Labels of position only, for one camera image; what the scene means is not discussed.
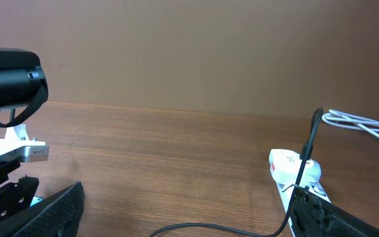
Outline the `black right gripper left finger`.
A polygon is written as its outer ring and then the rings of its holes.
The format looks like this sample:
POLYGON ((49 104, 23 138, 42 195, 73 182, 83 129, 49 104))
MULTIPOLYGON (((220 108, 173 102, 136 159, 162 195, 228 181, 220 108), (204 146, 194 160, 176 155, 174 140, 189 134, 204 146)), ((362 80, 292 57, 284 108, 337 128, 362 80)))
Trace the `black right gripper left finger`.
POLYGON ((81 182, 0 222, 0 237, 76 237, 84 213, 81 182))

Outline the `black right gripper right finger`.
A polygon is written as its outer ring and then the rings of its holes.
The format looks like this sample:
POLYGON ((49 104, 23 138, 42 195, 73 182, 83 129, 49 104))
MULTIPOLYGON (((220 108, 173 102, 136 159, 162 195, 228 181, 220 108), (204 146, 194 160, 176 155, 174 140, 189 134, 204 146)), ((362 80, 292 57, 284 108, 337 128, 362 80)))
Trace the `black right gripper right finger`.
POLYGON ((311 194, 294 191, 290 227, 302 237, 379 237, 379 229, 311 194))

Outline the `blue Galaxy smartphone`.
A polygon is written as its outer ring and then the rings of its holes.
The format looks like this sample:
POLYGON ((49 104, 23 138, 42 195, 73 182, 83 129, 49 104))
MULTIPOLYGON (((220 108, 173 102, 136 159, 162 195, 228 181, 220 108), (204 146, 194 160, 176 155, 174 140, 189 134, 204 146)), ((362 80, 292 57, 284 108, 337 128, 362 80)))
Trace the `blue Galaxy smartphone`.
POLYGON ((43 201, 43 200, 44 200, 43 197, 34 196, 33 199, 32 199, 32 201, 31 201, 31 203, 30 203, 30 207, 33 206, 33 205, 35 205, 35 204, 37 204, 37 203, 39 203, 39 202, 41 202, 41 201, 43 201))

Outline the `white charger adapter plug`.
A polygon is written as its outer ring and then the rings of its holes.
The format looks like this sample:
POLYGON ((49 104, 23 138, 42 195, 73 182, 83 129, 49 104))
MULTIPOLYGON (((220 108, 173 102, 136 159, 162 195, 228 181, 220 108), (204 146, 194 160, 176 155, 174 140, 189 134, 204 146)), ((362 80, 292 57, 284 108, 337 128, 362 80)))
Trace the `white charger adapter plug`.
MULTIPOLYGON (((278 184, 295 184, 302 159, 300 154, 288 149, 271 149, 269 154, 270 173, 278 184)), ((301 184, 319 182, 321 167, 318 162, 309 159, 301 177, 301 184)))

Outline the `white power strip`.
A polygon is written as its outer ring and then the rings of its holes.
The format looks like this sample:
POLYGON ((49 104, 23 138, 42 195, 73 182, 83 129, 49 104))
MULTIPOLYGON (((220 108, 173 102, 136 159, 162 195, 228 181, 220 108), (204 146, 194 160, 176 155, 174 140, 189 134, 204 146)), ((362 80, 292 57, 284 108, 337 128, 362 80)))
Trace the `white power strip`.
POLYGON ((324 188, 319 182, 308 183, 307 185, 302 185, 300 187, 291 186, 289 184, 279 184, 276 183, 284 211, 287 213, 289 208, 289 203, 294 191, 299 192, 300 194, 311 194, 315 195, 328 203, 331 203, 327 193, 324 191, 324 188))

